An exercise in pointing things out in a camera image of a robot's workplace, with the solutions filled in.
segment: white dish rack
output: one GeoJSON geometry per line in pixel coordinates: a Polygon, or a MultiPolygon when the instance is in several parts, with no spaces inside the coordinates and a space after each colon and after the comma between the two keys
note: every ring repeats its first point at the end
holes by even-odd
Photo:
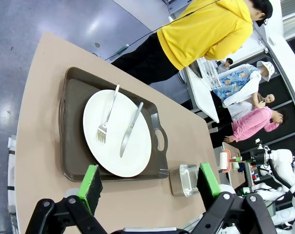
{"type": "Polygon", "coordinates": [[[210,91],[221,88],[221,83],[213,62],[202,57],[197,59],[197,63],[202,76],[202,82],[207,88],[210,91]]]}

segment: person in white bucket hat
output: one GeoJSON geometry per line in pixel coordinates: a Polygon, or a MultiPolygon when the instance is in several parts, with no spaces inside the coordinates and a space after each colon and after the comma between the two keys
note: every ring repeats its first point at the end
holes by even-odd
{"type": "Polygon", "coordinates": [[[275,69],[271,62],[258,61],[256,65],[243,64],[219,74],[221,88],[211,92],[217,112],[247,99],[254,100],[256,108],[265,106],[265,102],[258,102],[259,83],[262,78],[269,81],[275,69]]]}

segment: brown serving tray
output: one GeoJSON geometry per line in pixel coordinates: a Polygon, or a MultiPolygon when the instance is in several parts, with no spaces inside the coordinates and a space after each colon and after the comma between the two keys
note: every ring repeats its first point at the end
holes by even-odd
{"type": "MultiPolygon", "coordinates": [[[[116,85],[77,67],[71,67],[66,72],[63,94],[59,104],[60,158],[61,169],[71,181],[82,181],[90,164],[99,165],[89,150],[84,137],[82,126],[84,107],[94,93],[104,89],[114,90],[115,88],[116,85]]],[[[125,94],[137,106],[139,106],[140,102],[144,103],[141,112],[151,134],[151,157],[144,171],[131,178],[111,174],[99,165],[101,179],[103,181],[127,181],[168,177],[169,171],[166,158],[168,137],[160,125],[157,107],[150,101],[124,90],[122,87],[120,87],[119,92],[125,94]],[[163,135],[164,149],[162,151],[158,150],[156,130],[160,130],[163,135]]]]}

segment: person in pink shirt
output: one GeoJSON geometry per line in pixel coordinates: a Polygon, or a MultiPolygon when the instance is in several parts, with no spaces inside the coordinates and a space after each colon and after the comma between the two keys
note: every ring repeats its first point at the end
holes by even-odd
{"type": "Polygon", "coordinates": [[[218,132],[211,133],[211,141],[214,148],[222,145],[222,142],[231,143],[246,140],[260,131],[262,128],[266,132],[273,131],[280,124],[287,121],[286,111],[271,110],[265,106],[261,109],[255,108],[253,111],[242,118],[229,122],[228,119],[220,123],[213,123],[212,127],[218,127],[218,132]]]}

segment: gray floor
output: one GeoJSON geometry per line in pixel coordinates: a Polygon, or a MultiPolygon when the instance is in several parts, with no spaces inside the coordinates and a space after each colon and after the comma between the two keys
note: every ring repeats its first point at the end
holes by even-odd
{"type": "MultiPolygon", "coordinates": [[[[103,59],[150,32],[112,0],[0,0],[0,233],[11,233],[6,207],[7,139],[16,134],[28,70],[43,31],[103,59]]],[[[188,98],[177,77],[152,86],[180,103],[188,98]]]]}

